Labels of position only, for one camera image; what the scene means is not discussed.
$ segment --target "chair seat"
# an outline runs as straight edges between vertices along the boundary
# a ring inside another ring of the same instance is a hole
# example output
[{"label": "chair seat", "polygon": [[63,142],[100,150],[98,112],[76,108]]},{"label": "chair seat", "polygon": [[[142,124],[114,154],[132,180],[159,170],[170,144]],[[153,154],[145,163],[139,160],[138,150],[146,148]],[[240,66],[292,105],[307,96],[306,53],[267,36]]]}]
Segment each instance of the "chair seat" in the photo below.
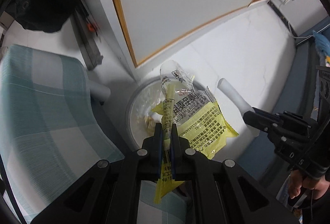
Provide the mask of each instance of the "chair seat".
[{"label": "chair seat", "polygon": [[[29,223],[98,160],[124,156],[95,120],[77,59],[12,45],[0,76],[0,154]],[[154,190],[142,182],[138,222],[184,223],[185,202],[171,193],[155,205]]]}]

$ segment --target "screw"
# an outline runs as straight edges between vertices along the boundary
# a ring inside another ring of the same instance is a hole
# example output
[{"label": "screw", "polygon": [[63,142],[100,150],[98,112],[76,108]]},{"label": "screw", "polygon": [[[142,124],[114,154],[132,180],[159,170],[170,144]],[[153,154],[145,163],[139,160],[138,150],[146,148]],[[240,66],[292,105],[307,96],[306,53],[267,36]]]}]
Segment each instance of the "screw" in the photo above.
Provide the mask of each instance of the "screw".
[{"label": "screw", "polygon": [[108,161],[107,161],[107,160],[101,160],[101,161],[98,161],[97,166],[98,166],[99,168],[105,168],[105,167],[108,166]]},{"label": "screw", "polygon": [[187,155],[194,155],[196,151],[192,148],[188,148],[184,151]]},{"label": "screw", "polygon": [[146,149],[139,149],[137,153],[139,156],[145,156],[147,155],[148,151]]},{"label": "screw", "polygon": [[234,167],[235,166],[235,162],[231,159],[227,159],[225,160],[225,166],[228,166],[228,167]]}]

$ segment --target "yellow snack wrapper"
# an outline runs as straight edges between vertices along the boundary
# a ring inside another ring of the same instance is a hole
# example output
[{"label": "yellow snack wrapper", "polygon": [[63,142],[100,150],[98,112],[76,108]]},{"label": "yellow snack wrapper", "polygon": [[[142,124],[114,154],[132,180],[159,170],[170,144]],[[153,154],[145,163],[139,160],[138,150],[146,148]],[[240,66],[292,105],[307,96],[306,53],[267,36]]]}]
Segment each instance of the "yellow snack wrapper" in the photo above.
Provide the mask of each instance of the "yellow snack wrapper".
[{"label": "yellow snack wrapper", "polygon": [[152,109],[163,115],[164,134],[161,177],[157,182],[154,203],[178,187],[183,181],[172,179],[170,138],[172,124],[177,125],[178,135],[189,141],[190,147],[209,159],[226,145],[227,137],[238,133],[224,119],[218,103],[208,88],[194,90],[192,77],[184,73],[178,63],[165,62],[160,69],[162,92],[165,101]]},{"label": "yellow snack wrapper", "polygon": [[226,137],[238,133],[226,122],[218,103],[208,102],[194,116],[177,126],[179,137],[186,138],[190,147],[212,159],[226,145]]},{"label": "yellow snack wrapper", "polygon": [[[163,114],[162,104],[157,105],[153,112]],[[208,102],[194,116],[177,126],[179,137],[186,138],[190,147],[212,159],[226,145],[227,137],[236,137],[238,133],[223,117],[218,102]],[[160,203],[162,197],[181,185],[183,181],[172,179],[171,162],[166,156],[162,163],[161,178],[157,182],[154,203]]]}]

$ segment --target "round trash bin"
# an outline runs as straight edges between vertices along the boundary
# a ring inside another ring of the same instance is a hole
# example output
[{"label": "round trash bin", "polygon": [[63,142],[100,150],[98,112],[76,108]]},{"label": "round trash bin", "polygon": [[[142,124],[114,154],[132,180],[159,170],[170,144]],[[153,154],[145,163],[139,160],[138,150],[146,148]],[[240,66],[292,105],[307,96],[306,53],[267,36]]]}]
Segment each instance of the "round trash bin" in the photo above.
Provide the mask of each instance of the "round trash bin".
[{"label": "round trash bin", "polygon": [[[194,81],[195,90],[204,90],[200,83]],[[160,84],[160,78],[155,77],[142,84],[131,96],[126,107],[126,128],[129,137],[129,144],[132,150],[142,147],[143,140],[150,137],[147,132],[145,117],[151,109],[165,99]]]}]

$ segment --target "blue plush toy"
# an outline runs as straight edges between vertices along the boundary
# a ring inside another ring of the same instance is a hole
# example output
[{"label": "blue plush toy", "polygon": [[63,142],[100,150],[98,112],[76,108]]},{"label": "blue plush toy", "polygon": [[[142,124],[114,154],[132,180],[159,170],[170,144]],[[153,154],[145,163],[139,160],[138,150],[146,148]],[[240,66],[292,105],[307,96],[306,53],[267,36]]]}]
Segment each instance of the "blue plush toy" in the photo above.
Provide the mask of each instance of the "blue plush toy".
[{"label": "blue plush toy", "polygon": [[313,31],[316,51],[325,58],[325,65],[330,67],[330,41],[324,35]]}]

